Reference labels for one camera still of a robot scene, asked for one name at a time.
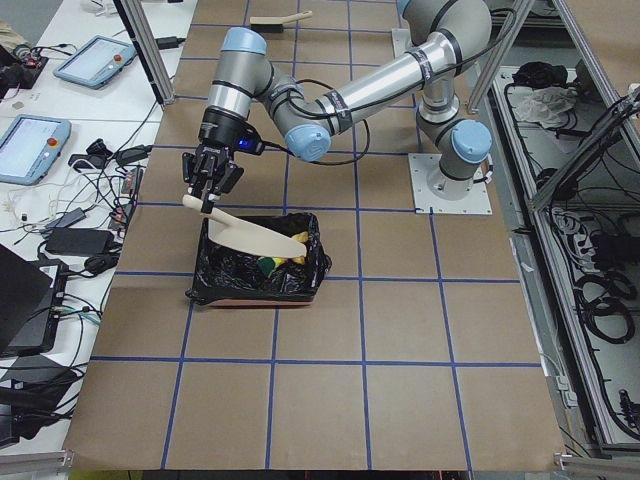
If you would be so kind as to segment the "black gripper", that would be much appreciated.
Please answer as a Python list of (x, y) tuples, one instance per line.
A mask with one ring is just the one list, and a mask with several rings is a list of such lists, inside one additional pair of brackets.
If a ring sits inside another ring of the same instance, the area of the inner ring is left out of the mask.
[(194, 153), (182, 153), (183, 180), (187, 194), (202, 198), (200, 212), (210, 214), (222, 194), (230, 193), (242, 177), (244, 169), (233, 161), (225, 147), (199, 145)]

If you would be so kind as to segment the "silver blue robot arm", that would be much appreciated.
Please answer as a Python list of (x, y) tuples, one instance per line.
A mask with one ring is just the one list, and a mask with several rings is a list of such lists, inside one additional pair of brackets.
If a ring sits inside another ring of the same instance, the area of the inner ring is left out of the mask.
[(268, 59), (260, 34), (244, 27), (230, 29), (211, 84), (200, 143), (194, 153), (183, 156), (188, 185), (184, 206), (211, 213), (243, 173), (234, 154), (262, 153), (265, 143), (248, 122), (253, 101), (264, 106), (287, 150), (313, 163), (329, 151), (333, 136), (414, 92), (422, 94), (416, 112), (419, 128), (441, 152), (438, 166), (427, 176), (428, 188), (446, 200), (466, 197), (492, 137), (483, 124), (461, 117), (454, 79), (488, 50), (490, 10), (476, 0), (402, 1), (397, 10), (409, 25), (408, 48), (313, 101)]

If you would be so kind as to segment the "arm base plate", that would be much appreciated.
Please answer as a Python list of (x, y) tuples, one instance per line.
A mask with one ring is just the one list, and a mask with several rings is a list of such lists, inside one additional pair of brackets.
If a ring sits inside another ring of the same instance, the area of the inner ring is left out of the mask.
[(478, 167), (472, 179), (452, 180), (440, 170), (440, 154), (411, 153), (409, 173), (417, 214), (491, 215), (484, 172)]

